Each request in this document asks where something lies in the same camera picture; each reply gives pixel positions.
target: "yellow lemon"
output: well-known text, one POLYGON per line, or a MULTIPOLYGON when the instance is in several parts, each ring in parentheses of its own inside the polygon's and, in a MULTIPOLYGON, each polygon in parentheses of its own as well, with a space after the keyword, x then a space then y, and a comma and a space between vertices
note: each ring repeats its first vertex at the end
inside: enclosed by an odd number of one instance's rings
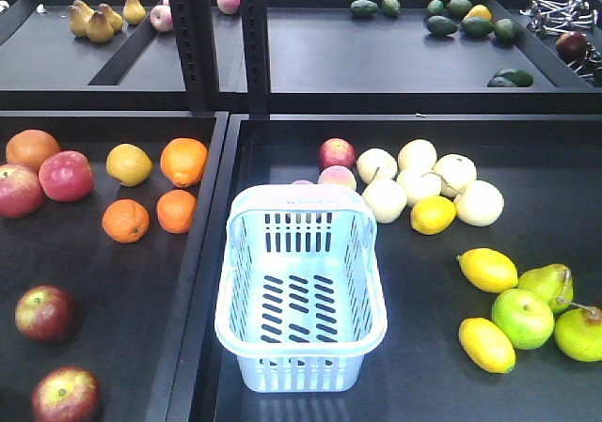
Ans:
POLYGON ((458 338, 474 363, 490 373, 508 373, 516 363, 515 348, 493 321, 472 317, 460 323, 458 338))
POLYGON ((106 156, 106 173, 126 187, 134 187, 144 181, 151 170, 151 158, 136 145, 122 143, 106 156))
POLYGON ((462 273, 485 292, 502 293, 518 284, 518 271, 510 258, 491 248, 473 248, 457 257, 462 273))
POLYGON ((427 196, 412 208, 410 224, 420 234, 437 234, 452 223, 455 214, 455 205, 445 196, 427 196))
POLYGON ((493 20, 493 15, 491 14, 491 11, 489 11, 489 8, 482 4, 477 4, 476 6, 471 8, 467 15, 464 17, 464 19, 469 18, 471 16, 478 16, 487 21, 493 20))

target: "green avocado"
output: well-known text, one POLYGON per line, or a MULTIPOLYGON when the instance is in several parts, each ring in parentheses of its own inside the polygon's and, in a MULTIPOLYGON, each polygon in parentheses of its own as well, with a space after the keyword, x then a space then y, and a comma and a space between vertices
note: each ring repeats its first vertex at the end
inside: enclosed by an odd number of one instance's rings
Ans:
POLYGON ((383 13, 391 18, 397 18, 402 12, 402 5, 398 0, 383 0, 380 6, 383 13))
POLYGON ((515 83, 516 86, 532 86, 533 76, 530 72, 518 68, 506 68, 496 72, 493 77, 503 77, 515 83))
POLYGON ((378 11, 378 4, 371 0, 356 0, 351 3, 349 9, 356 18, 370 18, 378 11))
POLYGON ((510 18, 502 18, 493 24, 493 33, 501 44, 512 44, 519 31, 516 21, 510 18))
POLYGON ((464 18, 470 12, 473 4, 469 0, 450 0, 446 7, 453 18, 464 18))
POLYGON ((458 24, 442 15, 431 16, 426 20, 426 28, 436 37, 445 37, 458 30, 458 24))
POLYGON ((432 0, 429 2, 429 5, 426 6, 426 11, 429 16, 442 15, 445 11, 445 4, 443 4, 443 1, 441 0, 432 0))
POLYGON ((469 37, 481 39, 493 32, 493 23, 480 16, 470 16, 462 20, 462 30, 469 37))
POLYGON ((505 77, 492 77, 491 79, 489 79, 489 82, 487 83, 487 86, 517 86, 514 82, 512 82, 510 79, 506 79, 505 77))

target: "red apple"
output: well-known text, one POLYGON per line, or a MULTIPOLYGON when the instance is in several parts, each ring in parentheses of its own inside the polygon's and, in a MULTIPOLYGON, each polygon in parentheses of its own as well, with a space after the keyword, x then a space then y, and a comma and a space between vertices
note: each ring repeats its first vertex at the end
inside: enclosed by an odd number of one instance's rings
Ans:
POLYGON ((150 23, 158 32, 171 32, 173 30, 171 7, 163 4, 154 6, 150 11, 150 23))
POLYGON ((217 8, 225 15, 233 15, 241 6, 241 0, 215 0, 217 8))
POLYGON ((31 396, 36 422, 91 422, 101 406, 101 387, 89 371, 59 367, 46 375, 31 396))
POLYGON ((344 185, 351 190, 357 188, 356 177, 353 172, 342 165, 331 165, 328 168, 325 168, 318 177, 318 183, 344 185))
POLYGON ((22 217, 43 202, 44 192, 35 171, 23 165, 0 165, 0 216, 22 217))
POLYGON ((38 176, 44 193, 55 201, 77 201, 94 190, 92 168, 79 151, 53 154, 42 163, 38 176))
POLYGON ((36 286, 24 293, 15 307, 17 329, 25 337, 48 344, 60 344, 75 334, 75 299, 56 286, 36 286))
POLYGON ((565 62, 580 60, 587 53, 589 41, 583 32, 565 32, 556 40, 556 52, 565 62))
POLYGON ((356 162, 356 149, 342 138, 329 138, 320 146, 320 168, 342 165, 350 168, 356 162))

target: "peach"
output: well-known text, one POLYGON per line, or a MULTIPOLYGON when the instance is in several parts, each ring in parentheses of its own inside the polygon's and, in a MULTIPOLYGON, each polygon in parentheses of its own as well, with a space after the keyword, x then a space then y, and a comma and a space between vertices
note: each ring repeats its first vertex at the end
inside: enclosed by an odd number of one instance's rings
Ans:
POLYGON ((338 184, 349 187, 351 190, 357 188, 356 177, 353 172, 342 165, 331 165, 325 168, 318 178, 319 184, 338 184))

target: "plastic basket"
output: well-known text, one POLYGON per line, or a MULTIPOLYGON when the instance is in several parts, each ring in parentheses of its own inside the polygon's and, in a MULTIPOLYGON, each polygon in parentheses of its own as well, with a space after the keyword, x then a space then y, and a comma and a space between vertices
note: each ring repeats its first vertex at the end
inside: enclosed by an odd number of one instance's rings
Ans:
POLYGON ((234 198, 215 332, 257 392, 344 391, 387 314, 376 222, 341 185, 259 185, 234 198))

